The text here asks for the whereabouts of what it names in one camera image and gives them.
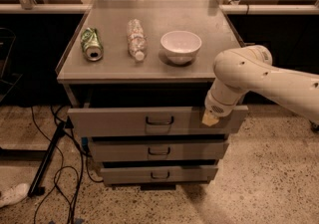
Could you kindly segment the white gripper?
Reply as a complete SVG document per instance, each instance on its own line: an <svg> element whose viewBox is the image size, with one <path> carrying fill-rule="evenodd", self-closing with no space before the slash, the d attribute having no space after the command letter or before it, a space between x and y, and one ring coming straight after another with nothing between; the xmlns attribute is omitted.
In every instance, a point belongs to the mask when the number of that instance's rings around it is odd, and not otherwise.
<svg viewBox="0 0 319 224"><path fill-rule="evenodd" d="M210 89L204 101L205 111L201 122L207 126L218 124L221 117L231 114L240 98L239 91Z"/></svg>

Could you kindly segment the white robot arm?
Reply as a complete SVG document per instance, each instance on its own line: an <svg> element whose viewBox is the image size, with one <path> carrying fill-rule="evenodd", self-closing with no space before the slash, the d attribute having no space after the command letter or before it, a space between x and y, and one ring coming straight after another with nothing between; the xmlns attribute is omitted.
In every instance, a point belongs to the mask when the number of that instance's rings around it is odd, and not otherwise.
<svg viewBox="0 0 319 224"><path fill-rule="evenodd" d="M204 102L205 125L230 115L248 92L319 123L319 76L274 67L271 53L263 46L225 50L215 57L213 71L215 80Z"/></svg>

